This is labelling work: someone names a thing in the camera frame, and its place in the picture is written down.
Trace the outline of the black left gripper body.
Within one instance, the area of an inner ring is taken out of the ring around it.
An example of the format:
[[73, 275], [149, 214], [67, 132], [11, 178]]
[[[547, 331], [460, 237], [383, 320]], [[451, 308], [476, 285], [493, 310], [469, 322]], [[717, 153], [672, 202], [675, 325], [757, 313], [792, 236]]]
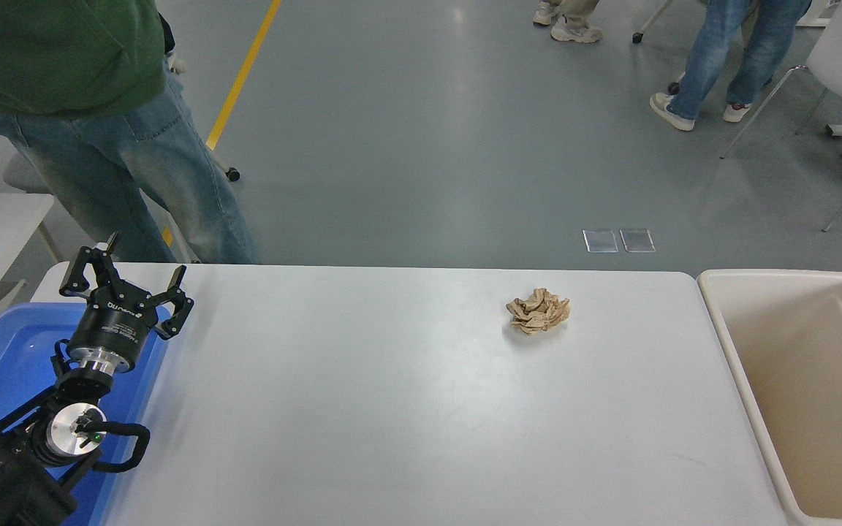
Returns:
[[123, 359], [137, 359], [143, 352], [149, 329], [157, 322], [157, 312], [146, 306], [145, 294], [125, 293], [122, 300], [110, 291], [94, 291], [73, 336], [68, 355], [81, 359], [84, 353], [98, 349]]

